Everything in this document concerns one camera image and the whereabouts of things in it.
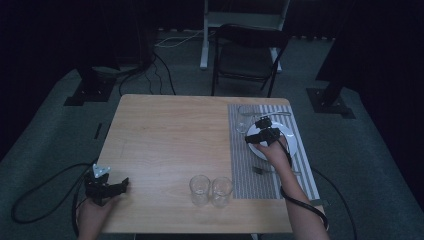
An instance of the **black chair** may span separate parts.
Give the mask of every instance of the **black chair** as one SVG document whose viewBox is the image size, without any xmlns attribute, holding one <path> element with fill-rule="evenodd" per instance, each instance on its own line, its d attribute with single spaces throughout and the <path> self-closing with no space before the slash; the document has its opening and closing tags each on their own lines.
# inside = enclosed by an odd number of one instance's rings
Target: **black chair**
<svg viewBox="0 0 424 240">
<path fill-rule="evenodd" d="M 219 77 L 262 83 L 261 90 L 271 79 L 267 97 L 271 97 L 278 63 L 287 46 L 289 36 L 276 29 L 264 29 L 237 24 L 224 24 L 215 33 L 215 59 L 212 93 Z M 276 48 L 272 60 L 270 48 Z"/>
</svg>

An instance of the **white desk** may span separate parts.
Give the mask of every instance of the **white desk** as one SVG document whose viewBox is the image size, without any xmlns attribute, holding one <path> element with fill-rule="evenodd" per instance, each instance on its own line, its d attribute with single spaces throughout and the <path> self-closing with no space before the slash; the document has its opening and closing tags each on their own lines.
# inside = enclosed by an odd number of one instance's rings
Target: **white desk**
<svg viewBox="0 0 424 240">
<path fill-rule="evenodd" d="M 209 0 L 205 0 L 205 12 L 203 17 L 203 46 L 202 56 L 200 58 L 200 69 L 205 70 L 208 67 L 209 55 L 209 27 L 219 27 L 225 23 L 243 24 L 255 27 L 283 29 L 284 21 L 286 18 L 287 8 L 290 0 L 284 1 L 281 14 L 255 14 L 255 13 L 234 13 L 234 12 L 210 12 Z M 277 56 L 277 51 L 271 49 L 273 59 Z"/>
</svg>

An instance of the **white plate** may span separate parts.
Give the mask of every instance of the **white plate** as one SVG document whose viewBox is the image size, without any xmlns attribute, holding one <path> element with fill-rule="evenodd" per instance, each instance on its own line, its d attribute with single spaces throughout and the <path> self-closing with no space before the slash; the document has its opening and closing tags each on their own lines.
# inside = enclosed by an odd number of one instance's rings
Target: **white plate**
<svg viewBox="0 0 424 240">
<path fill-rule="evenodd" d="M 272 128 L 278 127 L 280 129 L 280 131 L 284 134 L 284 136 L 286 136 L 287 142 L 289 144 L 290 155 L 293 157 L 294 154 L 297 151 L 297 140 L 296 140 L 296 137 L 294 136 L 292 130 L 290 130 L 289 128 L 287 128 L 283 124 L 281 124 L 279 122 L 274 122 L 274 121 L 272 121 L 271 127 Z M 255 124 L 253 124 L 249 128 L 249 130 L 247 131 L 247 136 L 257 134 L 257 133 L 259 133 L 259 128 L 256 128 Z M 261 145 L 268 146 L 268 144 L 266 142 L 261 142 Z M 253 146 L 253 144 L 249 143 L 249 148 L 250 148 L 250 150 L 252 150 L 252 152 L 254 154 L 256 154 L 256 156 L 262 158 L 263 160 L 267 160 L 265 155 L 263 153 L 261 153 L 258 149 L 256 149 L 255 146 Z"/>
</svg>

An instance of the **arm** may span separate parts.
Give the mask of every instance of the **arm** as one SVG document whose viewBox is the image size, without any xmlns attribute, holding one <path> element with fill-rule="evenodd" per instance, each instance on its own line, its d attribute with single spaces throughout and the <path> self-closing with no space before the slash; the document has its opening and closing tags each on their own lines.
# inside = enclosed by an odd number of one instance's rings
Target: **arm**
<svg viewBox="0 0 424 240">
<path fill-rule="evenodd" d="M 118 197 L 113 197 L 104 206 L 95 204 L 90 198 L 83 202 L 77 209 L 78 240 L 97 239 L 117 201 Z"/>
<path fill-rule="evenodd" d="M 283 145 L 287 145 L 284 137 L 281 137 L 280 141 Z M 278 144 L 278 142 L 274 142 L 269 147 L 256 144 L 255 147 L 261 151 L 268 161 L 274 166 L 280 176 L 284 192 L 294 199 L 310 204 L 308 197 L 306 197 L 297 182 L 297 179 L 290 168 L 287 156 L 281 149 L 280 144 Z M 286 204 L 290 224 L 296 239 L 329 239 L 320 217 L 290 201 L 286 200 Z"/>
</svg>

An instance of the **camera stand base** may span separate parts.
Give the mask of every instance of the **camera stand base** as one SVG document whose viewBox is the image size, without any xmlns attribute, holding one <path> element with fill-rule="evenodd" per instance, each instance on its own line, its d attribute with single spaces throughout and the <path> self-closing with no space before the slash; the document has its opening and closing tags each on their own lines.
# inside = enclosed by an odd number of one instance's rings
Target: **camera stand base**
<svg viewBox="0 0 424 240">
<path fill-rule="evenodd" d="M 340 114 L 345 119 L 355 119 L 352 109 L 346 107 L 340 96 L 330 106 L 323 100 L 324 89 L 307 88 L 309 100 L 316 113 Z"/>
<path fill-rule="evenodd" d="M 64 106 L 83 106 L 85 102 L 107 102 L 115 85 L 116 78 L 100 79 L 92 90 L 87 90 L 81 82 L 72 97 L 68 97 Z"/>
</svg>

